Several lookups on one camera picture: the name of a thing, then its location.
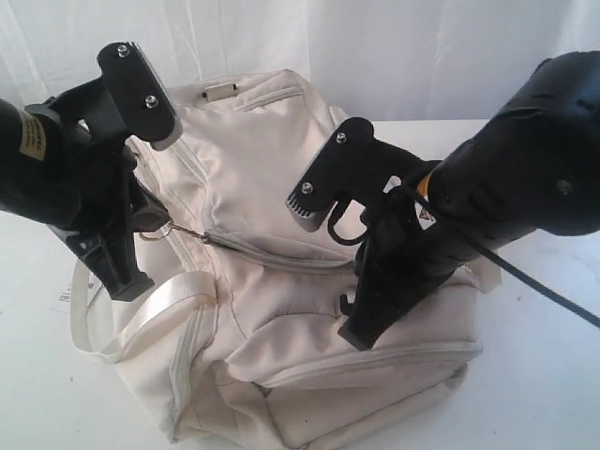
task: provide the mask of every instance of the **white table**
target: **white table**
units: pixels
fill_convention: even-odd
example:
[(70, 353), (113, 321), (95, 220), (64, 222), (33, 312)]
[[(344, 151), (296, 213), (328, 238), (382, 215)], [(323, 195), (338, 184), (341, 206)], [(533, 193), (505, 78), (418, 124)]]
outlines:
[[(378, 137), (442, 158), (483, 121), (387, 122)], [(172, 448), (111, 367), (77, 353), (59, 300), (74, 258), (42, 225), (0, 216), (0, 448)], [(542, 232), (501, 254), (600, 314), (600, 233)], [(485, 352), (448, 401), (352, 450), (596, 449), (600, 331), (504, 274), (481, 297)], [(220, 440), (177, 448), (234, 449)]]

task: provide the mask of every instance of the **cream duffel bag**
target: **cream duffel bag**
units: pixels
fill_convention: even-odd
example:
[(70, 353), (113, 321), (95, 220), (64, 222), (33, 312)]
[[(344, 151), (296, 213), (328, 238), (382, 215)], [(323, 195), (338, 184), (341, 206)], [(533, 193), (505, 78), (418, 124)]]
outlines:
[[(174, 443), (221, 435), (256, 450), (338, 448), (456, 390), (481, 351), (476, 276), (458, 271), (359, 352), (338, 336), (356, 247), (304, 232), (286, 208), (345, 114), (289, 70), (170, 94), (182, 138), (163, 152), (129, 143), (139, 178), (174, 224), (164, 239), (137, 243), (157, 288), (131, 304), (91, 303), (93, 283), (79, 264), (77, 347), (115, 363)], [(340, 227), (360, 233), (358, 220)], [(90, 314), (97, 303), (112, 317)], [(106, 322), (111, 335), (97, 336)]]

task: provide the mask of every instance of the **metal ring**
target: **metal ring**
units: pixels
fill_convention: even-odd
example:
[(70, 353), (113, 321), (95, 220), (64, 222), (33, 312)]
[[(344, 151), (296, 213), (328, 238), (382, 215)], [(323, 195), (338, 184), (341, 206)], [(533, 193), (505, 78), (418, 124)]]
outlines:
[(168, 226), (169, 229), (164, 232), (161, 236), (147, 236), (146, 234), (144, 234), (143, 232), (140, 232), (140, 239), (142, 239), (143, 241), (146, 242), (156, 242), (156, 241), (160, 241), (161, 239), (164, 239), (165, 237), (167, 237), (169, 234), (171, 234), (171, 232), (173, 231), (173, 220), (169, 220), (165, 226)]

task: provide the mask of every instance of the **white fabric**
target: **white fabric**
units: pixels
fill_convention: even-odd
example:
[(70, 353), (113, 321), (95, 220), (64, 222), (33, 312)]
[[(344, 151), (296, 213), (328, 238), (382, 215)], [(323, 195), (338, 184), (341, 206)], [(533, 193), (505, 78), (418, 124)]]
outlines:
[[(221, 83), (235, 83), (235, 96), (202, 96)], [(130, 145), (138, 175), (174, 223), (208, 243), (173, 231), (138, 245), (142, 270), (170, 279), (145, 301), (115, 302), (120, 331), (95, 352), (118, 362), (166, 436), (218, 434), (257, 450), (338, 448), (453, 392), (481, 351), (475, 275), (459, 271), (372, 351), (359, 352), (338, 336), (345, 321), (338, 299), (355, 288), (356, 247), (326, 231), (304, 232), (285, 206), (344, 112), (289, 70), (171, 94), (182, 138), (164, 152), (135, 139)], [(358, 212), (340, 233), (357, 234)], [(72, 334), (90, 353), (86, 293), (79, 265)]]
[(600, 47), (596, 0), (0, 0), (0, 97), (39, 102), (135, 40), (168, 86), (291, 68), (352, 115), (490, 117), (543, 59)]

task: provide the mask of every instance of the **wire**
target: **wire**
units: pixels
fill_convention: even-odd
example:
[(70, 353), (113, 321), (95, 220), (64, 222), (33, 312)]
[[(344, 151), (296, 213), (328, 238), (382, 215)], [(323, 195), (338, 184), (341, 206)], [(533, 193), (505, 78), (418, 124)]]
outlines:
[(442, 217), (440, 214), (438, 214), (431, 207), (431, 204), (427, 200), (425, 200), (425, 198), (423, 198), (423, 196), (421, 196), (418, 192), (412, 190), (411, 188), (407, 187), (406, 185), (402, 185), (401, 188), (403, 188), (404, 191), (409, 195), (409, 197), (411, 197), (415, 202), (417, 202), (421, 206), (423, 206), (423, 208), (425, 208), (425, 210), (428, 213), (430, 213), (438, 222), (443, 222), (444, 224), (446, 224), (447, 226), (449, 226), (450, 229), (460, 239), (462, 239), (467, 245), (471, 246), (472, 248), (474, 248), (475, 250), (477, 250), (479, 253), (481, 253), (483, 256), (485, 256), (486, 258), (488, 258), (490, 261), (492, 261), (496, 265), (500, 266), (502, 269), (504, 269), (510, 275), (512, 275), (516, 279), (522, 281), (523, 283), (525, 283), (526, 285), (528, 285), (530, 288), (535, 289), (536, 291), (538, 291), (539, 293), (541, 293), (545, 297), (547, 297), (550, 300), (552, 300), (557, 305), (560, 305), (561, 307), (568, 309), (569, 311), (571, 311), (572, 313), (576, 314), (577, 316), (579, 316), (584, 321), (586, 321), (588, 323), (591, 323), (596, 328), (600, 328), (600, 318), (598, 316), (592, 314), (589, 310), (587, 310), (584, 307), (581, 307), (577, 303), (572, 302), (568, 298), (563, 297), (559, 293), (557, 293), (555, 291), (552, 291), (548, 286), (543, 285), (542, 283), (540, 283), (536, 279), (530, 277), (529, 275), (527, 275), (526, 273), (524, 273), (520, 269), (516, 268), (513, 264), (511, 264), (507, 260), (505, 260), (502, 257), (498, 256), (493, 251), (491, 251), (488, 248), (486, 248), (486, 247), (482, 246), (481, 244), (479, 244), (479, 242), (477, 242), (471, 236), (469, 236), (464, 231), (462, 231), (459, 228), (459, 226), (456, 225), (452, 220), (449, 220), (449, 219), (447, 219), (445, 217)]

